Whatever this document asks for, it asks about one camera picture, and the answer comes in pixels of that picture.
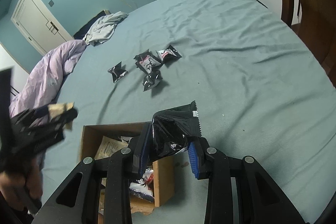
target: black snack bag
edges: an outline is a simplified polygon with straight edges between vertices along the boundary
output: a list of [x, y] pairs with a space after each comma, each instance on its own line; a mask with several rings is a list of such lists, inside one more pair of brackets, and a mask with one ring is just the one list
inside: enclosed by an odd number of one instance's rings
[[115, 83], [127, 73], [127, 70], [121, 68], [121, 62], [120, 62], [113, 68], [109, 69], [108, 72], [112, 74], [113, 83]]
[[156, 87], [162, 80], [161, 72], [159, 70], [152, 71], [143, 78], [143, 91], [151, 90]]
[[155, 70], [155, 67], [159, 67], [162, 65], [162, 62], [155, 57], [149, 49], [141, 54], [138, 54], [134, 57], [136, 60], [136, 66], [144, 71], [145, 73], [151, 73]]
[[196, 102], [156, 112], [152, 119], [154, 151], [158, 159], [188, 149], [189, 137], [201, 137]]
[[166, 50], [156, 52], [159, 58], [161, 59], [162, 63], [166, 63], [167, 61], [170, 60], [180, 59], [182, 57], [172, 45], [169, 45], [169, 47]]

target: human hand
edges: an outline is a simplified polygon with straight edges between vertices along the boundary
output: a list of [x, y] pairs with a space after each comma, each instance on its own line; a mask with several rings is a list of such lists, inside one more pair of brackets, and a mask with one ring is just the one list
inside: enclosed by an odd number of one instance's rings
[[38, 199], [42, 196], [40, 169], [36, 159], [31, 161], [31, 171], [27, 181], [21, 174], [0, 173], [0, 191], [8, 205], [17, 211], [23, 211], [24, 205], [15, 194], [14, 188], [24, 187], [24, 185], [28, 188], [29, 194], [33, 199]]

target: bed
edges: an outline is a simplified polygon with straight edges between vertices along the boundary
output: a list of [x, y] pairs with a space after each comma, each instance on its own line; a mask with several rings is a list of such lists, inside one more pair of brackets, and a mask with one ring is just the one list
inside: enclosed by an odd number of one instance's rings
[[[183, 58], [143, 92], [134, 56], [169, 44]], [[107, 70], [120, 61], [128, 74], [113, 84]], [[88, 46], [58, 97], [79, 115], [46, 153], [42, 201], [77, 164], [84, 125], [150, 121], [193, 100], [209, 144], [254, 156], [314, 223], [336, 191], [335, 88], [295, 33], [254, 0], [157, 0], [131, 12], [109, 41]], [[174, 160], [175, 196], [149, 216], [133, 214], [134, 223], [204, 223], [207, 181], [181, 167], [187, 153]]]

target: metal screw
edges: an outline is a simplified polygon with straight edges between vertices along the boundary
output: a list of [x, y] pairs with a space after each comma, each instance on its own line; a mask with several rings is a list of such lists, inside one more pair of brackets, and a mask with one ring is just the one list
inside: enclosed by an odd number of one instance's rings
[[121, 153], [122, 154], [128, 154], [129, 152], [131, 152], [131, 149], [129, 147], [124, 147], [122, 150], [121, 150]]
[[254, 158], [250, 157], [250, 156], [247, 156], [245, 158], [245, 161], [248, 163], [248, 164], [252, 164], [254, 162]]
[[84, 164], [90, 164], [92, 162], [92, 158], [91, 157], [86, 157], [84, 160], [83, 160], [83, 163]]
[[214, 147], [208, 147], [208, 148], [207, 148], [207, 152], [208, 152], [209, 154], [214, 154], [214, 153], [217, 152], [217, 149], [214, 148]]

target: cabinet handle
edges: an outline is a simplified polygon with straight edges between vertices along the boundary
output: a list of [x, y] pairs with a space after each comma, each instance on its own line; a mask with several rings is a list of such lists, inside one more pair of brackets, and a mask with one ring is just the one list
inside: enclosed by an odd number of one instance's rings
[[300, 8], [301, 8], [301, 0], [299, 0], [299, 4], [298, 4], [298, 7], [297, 7], [297, 17], [300, 16]]

